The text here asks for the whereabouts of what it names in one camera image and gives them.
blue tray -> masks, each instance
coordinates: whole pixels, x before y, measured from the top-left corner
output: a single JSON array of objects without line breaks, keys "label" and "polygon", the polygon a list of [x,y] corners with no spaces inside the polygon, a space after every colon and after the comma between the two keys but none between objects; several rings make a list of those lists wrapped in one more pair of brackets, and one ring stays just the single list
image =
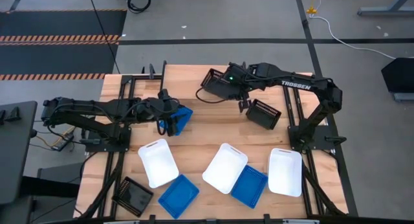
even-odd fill
[{"label": "blue tray", "polygon": [[234,184],[232,197],[250,208],[256,207],[260,195],[266,187],[267,179],[265,174],[246,165]]},{"label": "blue tray", "polygon": [[177,219],[199,192],[200,190],[187,177],[179,175],[158,202]]},{"label": "blue tray", "polygon": [[[178,136],[181,134],[181,131],[186,126],[187,122],[190,121],[191,115],[193,114],[193,111],[188,107],[180,107],[178,111],[171,115],[171,117],[178,117],[179,121],[177,123],[177,129],[178,132],[175,134],[175,136]],[[166,123],[164,123],[163,120],[160,121],[160,126],[162,128],[165,128]]]}]

table leg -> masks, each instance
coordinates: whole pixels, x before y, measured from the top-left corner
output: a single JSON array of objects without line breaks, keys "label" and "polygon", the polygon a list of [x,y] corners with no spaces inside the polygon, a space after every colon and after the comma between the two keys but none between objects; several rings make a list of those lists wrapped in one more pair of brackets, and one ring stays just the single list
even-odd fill
[{"label": "table leg", "polygon": [[55,197],[76,197],[79,185],[62,183],[23,176],[20,187],[21,195],[33,196],[55,196]]}]

concrete floor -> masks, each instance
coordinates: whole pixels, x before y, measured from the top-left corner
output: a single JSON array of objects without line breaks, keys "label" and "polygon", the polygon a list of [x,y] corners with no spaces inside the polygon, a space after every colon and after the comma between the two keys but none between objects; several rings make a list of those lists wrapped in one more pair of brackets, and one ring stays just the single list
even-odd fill
[{"label": "concrete floor", "polygon": [[[8,10],[14,0],[0,0]],[[94,0],[97,8],[125,8],[124,0]],[[311,0],[302,0],[305,8]],[[323,0],[320,15],[339,38],[414,38],[412,17],[358,17],[359,6],[387,5],[392,0]],[[21,0],[18,10],[90,9],[89,0]],[[310,20],[314,39],[330,38],[323,21]],[[147,12],[130,12],[124,39],[299,38],[305,37],[295,0],[153,0]],[[359,45],[395,57],[414,56],[413,44]],[[343,109],[335,115],[345,161],[360,216],[414,219],[413,104],[398,104],[389,95],[380,70],[391,60],[343,45],[316,45],[324,76],[343,90]],[[119,46],[123,73],[139,73],[162,61],[226,64],[270,62],[287,71],[313,71],[305,44],[204,44]],[[0,103],[66,96],[98,99],[102,81],[0,82]],[[53,135],[45,135],[52,141]],[[25,174],[38,168],[84,160],[83,148],[60,153],[30,147]]]}]

black mesh basket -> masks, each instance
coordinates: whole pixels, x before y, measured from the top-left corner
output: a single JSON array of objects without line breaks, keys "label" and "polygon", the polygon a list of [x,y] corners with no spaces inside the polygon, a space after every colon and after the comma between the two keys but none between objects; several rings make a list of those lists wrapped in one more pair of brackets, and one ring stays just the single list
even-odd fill
[{"label": "black mesh basket", "polygon": [[130,211],[130,213],[140,217],[152,197],[153,192],[133,181],[131,178],[125,177],[119,189],[112,197],[112,200],[124,209]]},{"label": "black mesh basket", "polygon": [[274,129],[282,112],[255,99],[248,108],[246,116],[249,120],[266,129]]},{"label": "black mesh basket", "polygon": [[201,83],[205,91],[217,95],[222,99],[234,99],[240,93],[240,87],[232,85],[223,78],[223,73],[215,69],[210,69]]}]

white plastic tray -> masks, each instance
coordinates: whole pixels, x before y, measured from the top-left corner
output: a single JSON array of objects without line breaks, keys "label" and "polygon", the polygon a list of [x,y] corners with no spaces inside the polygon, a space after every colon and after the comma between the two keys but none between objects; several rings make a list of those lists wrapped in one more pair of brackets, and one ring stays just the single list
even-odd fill
[{"label": "white plastic tray", "polygon": [[144,164],[150,188],[162,186],[179,176],[166,140],[160,139],[141,147],[138,155]]},{"label": "white plastic tray", "polygon": [[246,164],[247,156],[245,154],[233,146],[223,143],[202,174],[202,179],[218,191],[229,194]]},{"label": "white plastic tray", "polygon": [[302,156],[300,153],[274,148],[269,158],[268,185],[273,193],[300,196],[302,193]]}]

